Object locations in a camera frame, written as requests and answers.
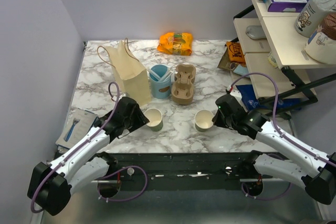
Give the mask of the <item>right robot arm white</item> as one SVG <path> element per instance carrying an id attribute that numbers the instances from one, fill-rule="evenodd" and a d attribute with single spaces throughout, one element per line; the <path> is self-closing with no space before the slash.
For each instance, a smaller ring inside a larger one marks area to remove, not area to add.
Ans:
<path id="1" fill-rule="evenodd" d="M 262 142 L 287 160 L 273 158 L 259 151 L 251 151 L 239 171 L 252 178 L 257 174 L 285 180 L 305 190 L 317 202 L 330 205 L 335 198 L 335 154 L 327 154 L 303 143 L 259 113 L 247 113 L 237 99 L 225 94 L 215 102 L 215 126 L 233 129 L 239 134 Z"/>

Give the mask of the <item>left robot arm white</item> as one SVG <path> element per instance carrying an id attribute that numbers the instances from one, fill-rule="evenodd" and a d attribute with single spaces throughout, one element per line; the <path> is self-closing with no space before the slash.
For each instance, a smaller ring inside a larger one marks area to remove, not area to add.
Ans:
<path id="1" fill-rule="evenodd" d="M 122 97 L 74 147 L 49 164 L 40 162 L 34 167 L 27 192 L 31 205 L 55 216 L 80 187 L 100 177 L 112 179 L 115 164 L 96 154 L 124 131 L 131 133 L 148 122 L 134 99 Z"/>

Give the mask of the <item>green paper cup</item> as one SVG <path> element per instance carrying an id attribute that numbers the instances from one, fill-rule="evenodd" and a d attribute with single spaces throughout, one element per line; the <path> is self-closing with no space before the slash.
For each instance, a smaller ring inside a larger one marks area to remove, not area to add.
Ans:
<path id="1" fill-rule="evenodd" d="M 205 132 L 213 126 L 214 115 L 209 110 L 200 110 L 195 114 L 195 128 L 199 132 Z"/>
<path id="2" fill-rule="evenodd" d="M 145 111 L 144 115 L 149 120 L 146 124 L 152 131 L 160 131 L 163 127 L 162 113 L 160 110 L 152 108 Z"/>

